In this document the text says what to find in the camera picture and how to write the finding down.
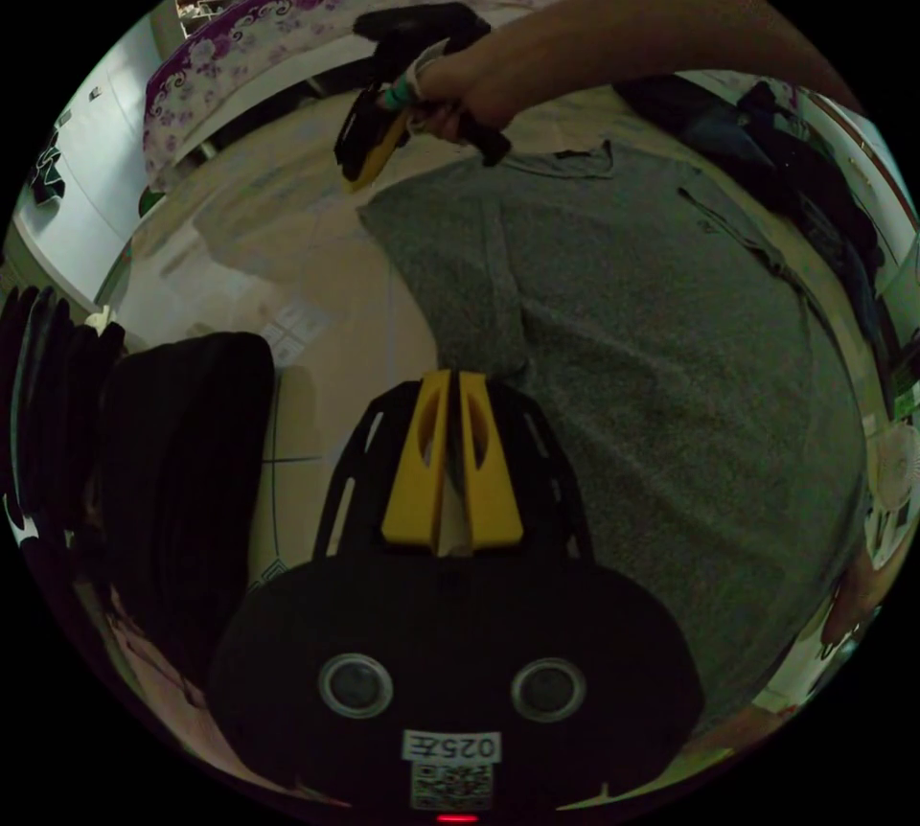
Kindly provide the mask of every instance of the qr code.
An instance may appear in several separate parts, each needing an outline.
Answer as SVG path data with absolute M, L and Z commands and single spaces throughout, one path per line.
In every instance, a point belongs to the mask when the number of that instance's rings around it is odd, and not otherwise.
M 412 765 L 412 809 L 458 811 L 492 807 L 492 766 Z

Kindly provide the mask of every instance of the floor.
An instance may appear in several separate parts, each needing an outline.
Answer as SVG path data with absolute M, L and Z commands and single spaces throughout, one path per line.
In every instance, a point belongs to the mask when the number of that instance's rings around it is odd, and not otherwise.
M 223 330 L 259 333 L 271 345 L 279 375 L 253 527 L 252 584 L 309 558 L 330 473 L 369 401 L 435 365 L 427 325 L 361 228 L 357 208 L 374 191 L 470 150 L 416 138 L 375 185 L 346 195 L 330 146 L 349 102 L 343 95 L 301 108 L 183 181 L 135 235 L 131 265 L 113 295 L 134 349 Z M 609 89 L 524 114 L 510 136 L 524 151 L 586 148 L 611 120 L 619 138 L 705 165 L 640 124 Z M 712 174 L 754 210 L 824 301 L 867 431 L 881 428 L 874 364 L 840 284 L 791 226 Z M 443 550 L 463 536 L 454 501 L 449 494 Z

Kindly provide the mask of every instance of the white fan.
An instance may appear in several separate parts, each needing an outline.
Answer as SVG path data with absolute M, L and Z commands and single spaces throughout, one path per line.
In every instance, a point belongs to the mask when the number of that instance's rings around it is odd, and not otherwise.
M 920 432 L 909 424 L 895 424 L 877 438 L 879 455 L 876 494 L 886 510 L 900 510 L 912 488 L 920 484 Z

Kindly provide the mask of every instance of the gray t-shirt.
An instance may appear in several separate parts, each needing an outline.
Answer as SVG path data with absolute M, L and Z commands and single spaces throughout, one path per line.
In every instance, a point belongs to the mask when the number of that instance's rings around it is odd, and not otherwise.
M 687 639 L 696 732 L 750 703 L 859 547 L 867 490 L 850 379 L 781 253 L 693 165 L 609 143 L 461 162 L 362 218 L 441 365 L 540 404 L 597 561 Z

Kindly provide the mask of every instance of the camera lens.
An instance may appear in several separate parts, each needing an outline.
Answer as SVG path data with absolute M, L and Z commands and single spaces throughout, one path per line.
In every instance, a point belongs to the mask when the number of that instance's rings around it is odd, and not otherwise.
M 373 718 L 389 705 L 393 683 L 386 670 L 371 657 L 343 654 L 323 667 L 319 694 L 336 714 Z
M 568 660 L 548 657 L 528 664 L 515 676 L 511 697 L 528 721 L 562 721 L 581 707 L 585 678 Z

